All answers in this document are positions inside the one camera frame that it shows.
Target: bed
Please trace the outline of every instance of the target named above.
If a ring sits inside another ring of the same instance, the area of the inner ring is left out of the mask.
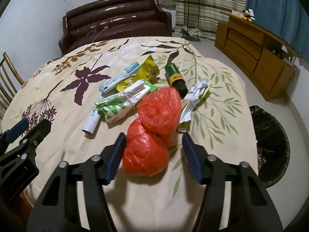
[[[164,74],[170,55],[190,88],[208,78],[213,85],[205,101],[192,115],[190,135],[209,154],[228,163],[247,161],[257,172],[257,151],[253,123],[244,82],[228,66],[201,54],[182,38],[136,37],[88,44],[41,66],[18,91],[1,122],[2,130],[22,118],[34,127],[45,118],[52,124],[50,134],[38,146],[36,163],[40,174],[27,187],[35,202],[55,167],[62,160],[84,162],[113,144],[126,133],[137,111],[113,124],[101,119],[93,135],[82,125],[98,100],[99,85],[137,61],[152,55],[160,69],[156,86],[167,86]],[[204,186],[194,181],[181,149],[181,133],[171,135],[168,168],[152,176],[127,175],[121,168],[104,186],[107,203],[118,231],[191,231],[200,208]],[[17,139],[9,149],[15,147]],[[87,228],[82,200],[82,183],[77,184],[82,225]],[[227,225],[231,185],[226,184],[221,228]]]

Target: cabinet drawer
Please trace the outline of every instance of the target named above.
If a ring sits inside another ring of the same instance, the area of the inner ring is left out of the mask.
[[[228,36],[228,25],[222,22],[218,22],[217,33],[216,33],[216,44],[224,47],[227,36]]]
[[[236,30],[237,32],[240,32],[241,34],[245,35],[246,37],[250,38],[258,45],[262,45],[265,34],[260,30],[232,17],[229,18],[228,26]]]
[[[254,72],[254,77],[265,87],[267,91],[271,91],[277,78],[282,71],[284,62],[275,54],[267,49],[263,49],[260,60]]]
[[[224,49],[230,52],[234,57],[236,57],[244,66],[246,66],[250,70],[250,72],[254,71],[257,61],[244,49],[242,49],[229,39],[227,39]]]
[[[240,34],[239,32],[230,29],[228,38],[236,43],[238,46],[242,47],[245,51],[247,51],[251,56],[253,56],[256,60],[259,59],[262,48],[253,42],[251,39],[246,36]]]

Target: string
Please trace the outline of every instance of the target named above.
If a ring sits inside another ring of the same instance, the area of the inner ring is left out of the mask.
[[[131,101],[131,98],[138,100],[134,94],[139,93],[140,91],[141,91],[141,89],[140,89],[140,87],[138,87],[133,91],[123,91],[122,92],[123,96],[125,96],[128,99],[128,102],[133,109],[135,109],[135,104]]]
[[[107,28],[108,28],[108,26],[106,26],[104,29],[107,29]],[[104,31],[104,29],[101,30],[101,32],[100,32],[98,35],[100,35],[100,34]],[[89,33],[89,32],[88,32],[88,33]],[[92,43],[95,41],[95,39],[97,38],[98,35],[95,36],[95,38],[93,39]]]
[[[129,83],[130,85],[133,84],[131,78],[134,77],[134,76],[135,76],[135,74],[128,74],[128,73],[125,74],[125,77],[126,77],[128,83]]]

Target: toothpaste tube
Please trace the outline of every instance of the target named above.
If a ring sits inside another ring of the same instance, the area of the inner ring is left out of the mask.
[[[129,75],[135,74],[140,67],[141,65],[138,62],[134,62],[133,64],[125,68],[122,72],[112,77],[106,83],[99,86],[99,90],[104,93],[109,92],[113,88],[116,88],[119,83],[125,81],[128,77],[130,77]]]

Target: metal screw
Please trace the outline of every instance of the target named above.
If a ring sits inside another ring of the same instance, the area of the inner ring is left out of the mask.
[[[217,157],[211,154],[211,155],[209,155],[209,156],[207,157],[207,159],[208,159],[209,161],[215,161],[215,160],[217,159]]]
[[[249,163],[246,162],[246,161],[242,161],[242,162],[240,163],[240,165],[241,165],[242,167],[250,167]]]
[[[66,161],[62,161],[58,164],[59,167],[64,168],[68,165],[68,163]]]
[[[101,157],[99,155],[94,155],[91,157],[92,161],[99,161],[101,159]]]

